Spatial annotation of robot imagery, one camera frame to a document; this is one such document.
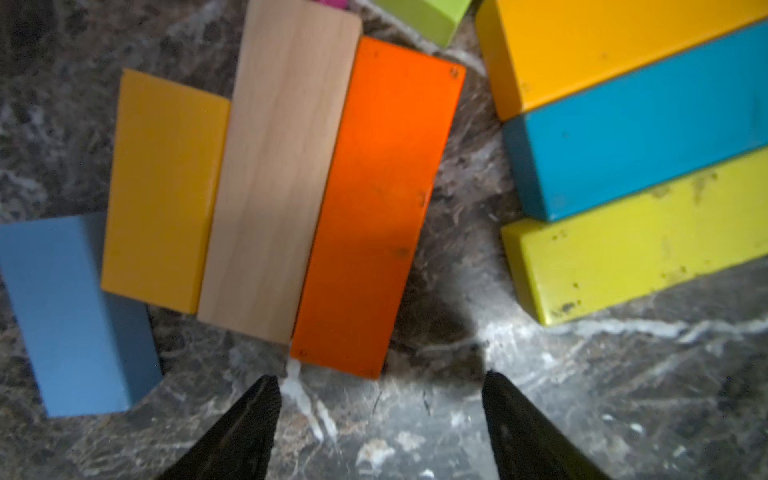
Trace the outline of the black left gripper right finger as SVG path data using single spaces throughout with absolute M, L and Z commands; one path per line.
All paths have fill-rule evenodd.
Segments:
M 503 374 L 490 370 L 482 404 L 501 479 L 605 479 Z

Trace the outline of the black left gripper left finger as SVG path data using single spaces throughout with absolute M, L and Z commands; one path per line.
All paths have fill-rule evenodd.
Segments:
M 262 376 L 160 477 L 264 479 L 281 405 L 277 377 Z

